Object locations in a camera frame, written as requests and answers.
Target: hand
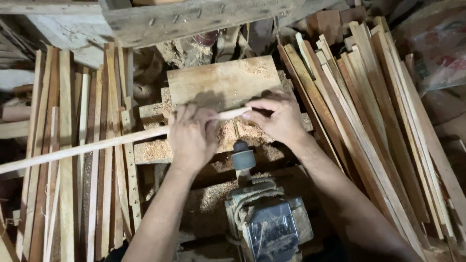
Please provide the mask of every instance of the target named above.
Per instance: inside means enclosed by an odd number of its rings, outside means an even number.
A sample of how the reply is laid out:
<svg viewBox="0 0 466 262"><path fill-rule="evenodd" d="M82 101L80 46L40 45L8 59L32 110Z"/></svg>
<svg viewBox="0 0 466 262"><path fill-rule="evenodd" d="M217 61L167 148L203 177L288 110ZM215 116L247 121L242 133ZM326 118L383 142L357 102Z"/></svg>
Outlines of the hand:
<svg viewBox="0 0 466 262"><path fill-rule="evenodd" d="M288 147L298 144L307 135L294 94L275 91L265 98L248 102L246 106L273 111L270 117L257 111L248 111L242 117L255 122L265 133Z"/></svg>
<svg viewBox="0 0 466 262"><path fill-rule="evenodd" d="M168 118L169 141L173 154L172 166L197 174L217 150L217 112L182 105Z"/></svg>

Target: forearm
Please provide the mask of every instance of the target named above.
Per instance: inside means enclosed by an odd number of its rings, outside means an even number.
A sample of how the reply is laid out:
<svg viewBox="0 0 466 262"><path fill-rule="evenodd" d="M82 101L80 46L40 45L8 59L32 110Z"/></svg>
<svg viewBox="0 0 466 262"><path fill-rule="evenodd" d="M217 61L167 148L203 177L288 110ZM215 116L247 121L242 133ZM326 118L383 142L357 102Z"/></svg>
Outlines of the forearm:
<svg viewBox="0 0 466 262"><path fill-rule="evenodd" d="M124 262L172 260L183 207L195 175L179 166L170 167L126 251Z"/></svg>
<svg viewBox="0 0 466 262"><path fill-rule="evenodd" d="M398 231L325 155L313 137L306 136L290 148L308 171L325 213L354 255L387 258L398 254L398 259L411 261L418 258Z"/></svg>

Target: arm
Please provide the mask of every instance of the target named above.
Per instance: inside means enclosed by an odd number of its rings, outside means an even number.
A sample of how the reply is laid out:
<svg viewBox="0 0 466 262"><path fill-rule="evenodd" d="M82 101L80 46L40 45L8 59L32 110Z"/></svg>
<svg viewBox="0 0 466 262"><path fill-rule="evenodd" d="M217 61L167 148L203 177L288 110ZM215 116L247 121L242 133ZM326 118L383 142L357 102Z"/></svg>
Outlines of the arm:
<svg viewBox="0 0 466 262"><path fill-rule="evenodd" d="M216 112L181 106L169 118L173 162L141 221L123 262L171 261L194 178L217 150Z"/></svg>
<svg viewBox="0 0 466 262"><path fill-rule="evenodd" d="M243 117L256 122L297 156L317 189L324 212L354 257L420 261L408 242L306 133L294 95L276 92L248 106L273 112L265 117L249 111Z"/></svg>

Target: stack of wooden strips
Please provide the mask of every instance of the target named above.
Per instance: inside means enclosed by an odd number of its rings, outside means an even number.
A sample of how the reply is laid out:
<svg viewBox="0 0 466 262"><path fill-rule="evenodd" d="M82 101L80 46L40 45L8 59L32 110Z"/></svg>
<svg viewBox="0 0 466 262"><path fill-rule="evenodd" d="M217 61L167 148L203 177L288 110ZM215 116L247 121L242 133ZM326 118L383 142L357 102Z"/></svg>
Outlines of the stack of wooden strips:
<svg viewBox="0 0 466 262"><path fill-rule="evenodd" d="M464 241L466 198L384 17L348 24L348 52L296 35L279 46L322 149L425 260L427 236Z"/></svg>
<svg viewBox="0 0 466 262"><path fill-rule="evenodd" d="M132 49L105 45L97 72L70 51L37 51L27 158L131 133ZM16 255L99 261L131 241L142 214L133 144L27 168Z"/></svg>

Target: wooden dowel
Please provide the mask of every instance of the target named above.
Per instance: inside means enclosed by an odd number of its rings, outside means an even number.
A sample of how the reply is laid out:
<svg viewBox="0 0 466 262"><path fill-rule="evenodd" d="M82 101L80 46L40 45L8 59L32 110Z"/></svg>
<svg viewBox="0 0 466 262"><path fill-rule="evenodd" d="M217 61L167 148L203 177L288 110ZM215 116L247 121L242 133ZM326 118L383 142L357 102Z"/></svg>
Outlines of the wooden dowel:
<svg viewBox="0 0 466 262"><path fill-rule="evenodd" d="M229 120L229 119L238 117L242 115L243 113L250 111L250 110L251 110L251 107L242 107L242 108L238 108L238 109L234 109L230 111L225 111L225 112L219 113L216 119ZM124 135L120 137L102 140L96 143L81 145L81 146L72 147L72 148L56 151L56 152L45 154L45 155L40 155L38 157L34 157L31 159L18 160L15 162L0 165L0 174L14 171L14 170L19 170L19 169L26 168L26 167L33 166L33 165L47 163L47 162L54 161L54 160L60 160L60 159L67 158L67 157L77 156L79 154L87 153L87 152L94 151L94 150L100 150L100 149L104 149L104 148L115 146L115 145L122 145L122 144L129 143L129 142L135 142L135 141L144 140L148 138L159 137L159 136L168 134L168 132L169 132L168 126L162 126L162 127L158 127L154 129L139 131L139 132L132 133L129 135Z"/></svg>

